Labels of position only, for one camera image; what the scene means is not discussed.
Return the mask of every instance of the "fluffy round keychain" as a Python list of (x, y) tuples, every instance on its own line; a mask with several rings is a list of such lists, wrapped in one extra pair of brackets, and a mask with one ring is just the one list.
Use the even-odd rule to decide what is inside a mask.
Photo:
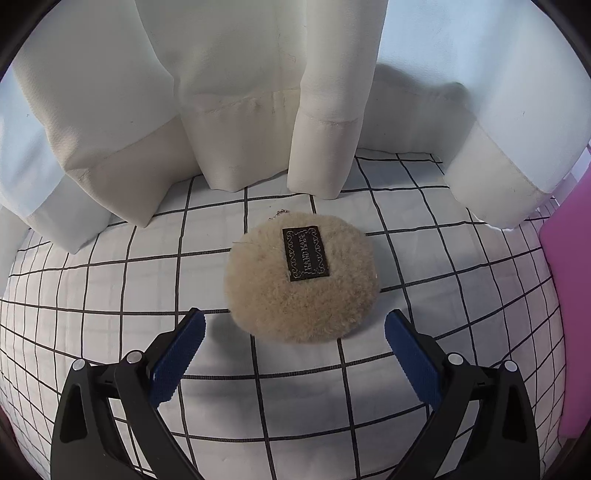
[(224, 286), (234, 321), (269, 340), (334, 340), (379, 293), (371, 243), (340, 218), (279, 212), (235, 242)]

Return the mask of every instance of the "white tablecloth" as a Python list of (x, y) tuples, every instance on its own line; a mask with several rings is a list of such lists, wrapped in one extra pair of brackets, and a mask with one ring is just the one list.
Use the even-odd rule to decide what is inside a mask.
[[(195, 177), (170, 189), (147, 228), (114, 218), (76, 255), (31, 231), (1, 300), (0, 404), (49, 478), (53, 420), (74, 359), (116, 362), (198, 307), (205, 340), (160, 413), (207, 480), (385, 479), (430, 413), (384, 339), (384, 318), (399, 308), (447, 352), (519, 365), (543, 471), (560, 448), (564, 394), (560, 311), (537, 236), (555, 208), (551, 200), (502, 232), (457, 203), (429, 155), (360, 150), (336, 200), (292, 194), (285, 175), (237, 193)], [(226, 309), (232, 242), (281, 209), (339, 216), (373, 242), (382, 293), (342, 340), (264, 342)], [(121, 404), (113, 410), (132, 461), (150, 474)], [(441, 472), (457, 463), (477, 410), (471, 405)]]

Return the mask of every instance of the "white fabric drape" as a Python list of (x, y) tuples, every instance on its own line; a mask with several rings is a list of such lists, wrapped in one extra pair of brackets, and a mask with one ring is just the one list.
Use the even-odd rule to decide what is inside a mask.
[[(529, 0), (63, 0), (14, 72), (67, 174), (52, 189), (52, 164), (30, 200), (71, 204), (71, 179), (139, 226), (200, 169), (230, 191), (288, 169), (334, 198), (359, 144), (439, 156), (456, 197), (510, 228), (591, 137), (591, 80)], [(22, 166), (51, 156), (36, 135)], [(76, 249), (79, 225), (48, 231)]]
[[(12, 68), (0, 82), (0, 205), (70, 253), (104, 229), (111, 216), (65, 175)], [(10, 266), (0, 267), (0, 279)]]

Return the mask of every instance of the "black fabric label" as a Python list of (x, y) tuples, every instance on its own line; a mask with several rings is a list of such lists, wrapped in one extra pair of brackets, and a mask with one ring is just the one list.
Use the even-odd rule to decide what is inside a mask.
[(287, 267), (290, 269), (290, 281), (330, 275), (324, 244), (316, 225), (284, 228), (283, 242)]

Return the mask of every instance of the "pink panel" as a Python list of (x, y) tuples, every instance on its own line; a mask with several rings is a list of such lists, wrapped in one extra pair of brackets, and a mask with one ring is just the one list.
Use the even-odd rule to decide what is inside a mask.
[(591, 418), (591, 168), (540, 230), (554, 276), (566, 345), (559, 434), (580, 436)]

